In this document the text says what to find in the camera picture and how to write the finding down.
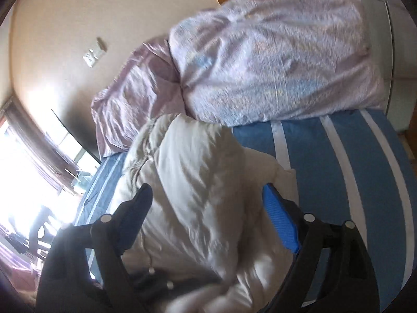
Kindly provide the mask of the white wall switch plate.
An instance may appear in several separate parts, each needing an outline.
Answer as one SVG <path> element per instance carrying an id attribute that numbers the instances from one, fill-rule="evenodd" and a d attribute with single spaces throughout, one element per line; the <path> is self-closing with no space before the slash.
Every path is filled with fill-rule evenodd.
<path id="1" fill-rule="evenodd" d="M 96 60 L 100 60 L 103 55 L 106 54 L 106 46 L 99 40 L 95 42 L 94 45 L 91 46 L 90 52 Z"/>

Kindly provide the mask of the cream puffer down jacket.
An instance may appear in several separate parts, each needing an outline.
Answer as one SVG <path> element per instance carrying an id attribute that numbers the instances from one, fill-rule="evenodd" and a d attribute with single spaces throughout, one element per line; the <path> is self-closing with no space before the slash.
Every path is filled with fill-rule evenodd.
<path id="1" fill-rule="evenodd" d="M 269 183 L 297 200 L 295 171 L 241 146 L 229 128 L 182 114 L 141 128 L 109 205 L 116 210 L 142 184 L 153 190 L 124 266 L 163 270 L 170 282 L 199 280 L 176 298 L 156 299 L 151 312 L 258 312 L 271 302 L 293 256 L 264 210 Z"/>

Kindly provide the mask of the pink floral pillow right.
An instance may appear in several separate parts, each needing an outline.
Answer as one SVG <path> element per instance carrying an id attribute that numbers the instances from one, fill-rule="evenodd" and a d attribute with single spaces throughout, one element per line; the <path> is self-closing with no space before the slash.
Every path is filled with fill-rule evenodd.
<path id="1" fill-rule="evenodd" d="M 170 30 L 188 113 L 228 127 L 380 108 L 361 0 L 229 0 Z"/>

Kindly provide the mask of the window with dark frame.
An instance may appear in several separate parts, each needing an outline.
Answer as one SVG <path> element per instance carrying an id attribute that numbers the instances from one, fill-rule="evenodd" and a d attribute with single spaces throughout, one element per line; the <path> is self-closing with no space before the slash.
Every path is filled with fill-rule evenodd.
<path id="1" fill-rule="evenodd" d="M 58 118 L 43 133 L 10 98 L 1 108 L 1 227 L 22 255 L 44 260 L 52 239 L 73 222 L 89 182 L 94 159 Z"/>

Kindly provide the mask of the pink floral duvet left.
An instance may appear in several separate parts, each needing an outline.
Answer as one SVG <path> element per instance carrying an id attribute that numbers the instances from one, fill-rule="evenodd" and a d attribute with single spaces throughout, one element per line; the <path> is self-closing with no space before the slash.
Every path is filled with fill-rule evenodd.
<path id="1" fill-rule="evenodd" d="M 90 110 L 101 158 L 129 150 L 149 120 L 186 113 L 168 36 L 147 40 L 134 50 L 114 81 L 94 96 Z"/>

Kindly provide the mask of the blue white striped bedsheet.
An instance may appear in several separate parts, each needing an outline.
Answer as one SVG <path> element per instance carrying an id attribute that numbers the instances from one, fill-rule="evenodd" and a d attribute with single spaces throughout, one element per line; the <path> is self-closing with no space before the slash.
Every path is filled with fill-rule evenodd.
<path id="1" fill-rule="evenodd" d="M 416 268 L 416 176 L 396 131 L 378 110 L 230 129 L 237 142 L 296 173 L 301 210 L 324 222 L 355 223 L 385 310 Z M 78 207 L 76 225 L 109 210 L 126 153 L 103 160 Z"/>

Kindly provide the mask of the white wall socket plate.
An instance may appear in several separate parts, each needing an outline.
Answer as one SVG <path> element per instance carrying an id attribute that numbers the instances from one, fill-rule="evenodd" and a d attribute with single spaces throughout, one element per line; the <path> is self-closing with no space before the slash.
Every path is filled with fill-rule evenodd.
<path id="1" fill-rule="evenodd" d="M 97 57 L 95 56 L 94 52 L 92 50 L 88 50 L 83 55 L 83 60 L 87 64 L 88 67 L 92 68 L 97 62 Z"/>

